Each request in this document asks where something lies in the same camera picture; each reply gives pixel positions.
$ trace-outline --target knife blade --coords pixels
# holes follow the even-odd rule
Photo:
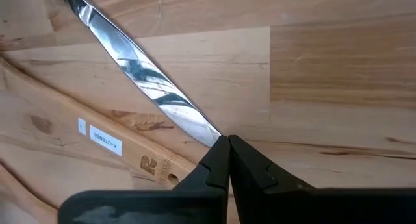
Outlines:
[[[196,105],[151,61],[126,33],[91,0],[64,0],[96,36],[131,81],[176,125],[202,144],[212,147],[220,131]]]

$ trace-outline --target wooden surface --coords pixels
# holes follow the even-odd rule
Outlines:
[[[306,182],[416,186],[416,0],[94,2],[224,134],[242,136]],[[61,0],[0,0],[0,9],[0,54],[13,65],[193,163],[206,153],[129,82]],[[114,170],[98,178],[131,178],[114,155],[61,124],[52,135],[36,131],[31,105],[8,94],[0,100],[2,137],[26,145],[2,148],[6,160],[41,153],[41,164],[59,152]],[[68,179],[59,171],[80,166],[65,165],[50,168],[49,179]],[[116,181],[107,187],[132,186]],[[50,199],[59,204],[59,192],[102,186],[73,183],[65,192],[51,185]]]
[[[94,126],[121,141],[120,159],[158,184],[173,188],[196,166],[163,146],[25,75],[2,58],[0,58],[0,73],[3,74],[0,76],[0,82],[5,83],[3,86],[6,87],[6,91],[41,108],[48,115],[67,125],[73,132],[80,131],[79,120],[82,119],[85,121],[83,127],[85,132],[81,135],[86,139],[94,139],[91,131],[88,130]],[[45,134],[52,131],[53,126],[48,119],[31,116],[31,121]]]
[[[30,213],[39,223],[57,223],[58,210],[32,194],[3,164],[0,164],[0,182],[15,198],[19,207]]]

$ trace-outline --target butcher block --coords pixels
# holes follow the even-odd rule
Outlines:
[[[223,134],[302,180],[416,187],[416,0],[92,1]],[[193,164],[209,150],[137,89],[63,0],[0,0],[0,55]],[[0,115],[0,161],[52,207],[83,190],[166,189],[13,93],[0,92]],[[5,223],[25,218],[2,191]]]

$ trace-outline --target wood knot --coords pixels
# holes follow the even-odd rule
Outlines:
[[[39,131],[45,134],[52,134],[52,123],[48,119],[32,115],[31,121]]]

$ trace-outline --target wooden countertop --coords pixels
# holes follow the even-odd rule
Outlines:
[[[242,136],[301,179],[416,186],[416,0],[94,2],[224,134]],[[191,162],[206,153],[129,82],[62,0],[0,0],[0,9],[0,54],[10,63]],[[0,105],[0,133],[14,145],[100,161],[92,158],[101,149],[84,152],[88,143],[74,132],[33,128],[31,105],[6,94]],[[5,160],[19,158],[13,147],[0,149]]]

